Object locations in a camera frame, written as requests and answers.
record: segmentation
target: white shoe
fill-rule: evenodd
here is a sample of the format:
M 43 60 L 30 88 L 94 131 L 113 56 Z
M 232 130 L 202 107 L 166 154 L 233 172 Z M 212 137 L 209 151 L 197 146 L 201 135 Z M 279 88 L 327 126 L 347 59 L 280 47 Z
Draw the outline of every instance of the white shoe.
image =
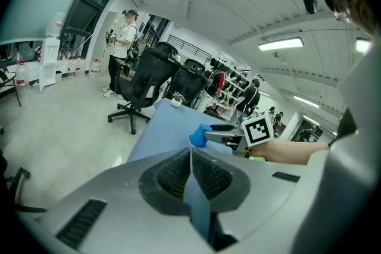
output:
M 104 96 L 105 98 L 111 98 L 112 96 L 115 96 L 115 92 L 112 91 L 112 90 L 110 89 L 108 92 L 106 92 L 105 94 L 103 94 L 103 96 Z

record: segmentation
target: gray floor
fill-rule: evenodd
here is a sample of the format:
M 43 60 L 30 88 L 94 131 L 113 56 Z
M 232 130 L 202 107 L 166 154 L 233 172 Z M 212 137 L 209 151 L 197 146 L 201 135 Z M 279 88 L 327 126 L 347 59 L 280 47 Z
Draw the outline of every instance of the gray floor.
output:
M 136 135 L 130 134 L 128 117 L 107 122 L 117 112 L 117 98 L 104 98 L 107 77 L 64 78 L 62 83 L 37 87 L 21 97 L 0 99 L 0 136 L 8 160 L 6 177 L 21 166 L 32 176 L 22 185 L 21 203 L 44 208 L 106 170 L 120 156 L 125 162 L 143 132 L 146 121 L 135 118 Z M 151 117 L 154 107 L 142 113 Z

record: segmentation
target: ceiling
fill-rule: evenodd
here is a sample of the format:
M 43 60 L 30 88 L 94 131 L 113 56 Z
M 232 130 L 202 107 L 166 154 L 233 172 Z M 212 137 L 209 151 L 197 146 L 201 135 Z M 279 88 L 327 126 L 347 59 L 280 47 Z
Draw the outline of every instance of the ceiling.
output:
M 324 1 L 309 15 L 302 0 L 133 0 L 142 11 L 160 15 L 201 34 L 241 59 L 285 99 L 330 130 L 346 107 L 337 86 L 361 59 L 353 26 L 336 21 Z M 265 41 L 301 37 L 302 48 L 261 52 Z M 297 95 L 320 105 L 299 103 Z

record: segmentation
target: fluorescent light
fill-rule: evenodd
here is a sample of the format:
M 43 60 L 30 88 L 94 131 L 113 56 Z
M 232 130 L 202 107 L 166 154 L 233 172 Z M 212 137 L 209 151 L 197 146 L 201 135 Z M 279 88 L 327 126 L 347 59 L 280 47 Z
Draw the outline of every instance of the fluorescent light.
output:
M 262 95 L 271 96 L 271 95 L 269 95 L 268 93 L 264 93 L 264 92 L 262 92 L 262 91 L 259 91 L 259 93 L 262 94 Z
M 313 106 L 313 107 L 316 107 L 316 108 L 319 108 L 319 109 L 320 109 L 320 106 L 319 106 L 319 105 L 317 105 L 317 104 L 315 104 L 315 103 L 312 103 L 312 102 L 310 102 L 310 101 L 308 101 L 308 100 L 306 100 L 306 99 L 301 99 L 301 98 L 299 98 L 299 97 L 297 97 L 297 96 L 294 96 L 293 98 L 294 98 L 294 99 L 297 99 L 298 101 L 301 101 L 301 102 L 303 102 L 303 103 L 309 104 L 309 105 L 311 105 L 311 106 Z
M 276 42 L 267 42 L 258 45 L 258 48 L 260 48 L 262 51 L 300 47 L 303 47 L 303 40 L 300 37 L 277 40 Z
M 356 39 L 356 50 L 361 53 L 366 53 L 371 47 L 370 40 L 358 38 Z
M 318 126 L 320 125 L 317 121 L 314 121 L 313 119 L 311 119 L 311 118 L 309 118 L 309 117 L 306 117 L 305 115 L 303 115 L 303 117 L 304 117 L 306 120 L 308 120 L 308 121 L 314 123 L 315 125 L 318 125 Z

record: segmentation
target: blue table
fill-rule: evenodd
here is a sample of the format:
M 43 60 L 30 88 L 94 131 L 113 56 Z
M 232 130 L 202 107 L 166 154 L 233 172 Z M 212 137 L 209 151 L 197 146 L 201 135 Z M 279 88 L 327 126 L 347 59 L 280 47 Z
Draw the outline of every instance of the blue table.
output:
M 127 162 L 146 158 L 170 150 L 181 150 L 191 147 L 188 137 L 195 132 L 201 123 L 226 124 L 217 118 L 181 105 L 176 108 L 169 99 L 162 99 L 154 104 L 156 112 L 146 129 L 136 142 Z M 232 154 L 232 149 L 215 142 L 208 141 L 208 149 Z M 185 185 L 184 202 L 192 208 L 192 223 L 199 234 L 208 238 L 210 226 L 209 201 L 190 174 Z
M 136 142 L 127 162 L 139 160 L 170 150 L 181 150 L 190 147 L 188 137 L 195 132 L 201 123 L 226 124 L 226 122 L 194 109 L 181 105 L 176 108 L 169 99 L 162 99 L 154 104 L 156 112 L 144 132 Z M 207 142 L 209 149 L 232 153 L 225 145 Z

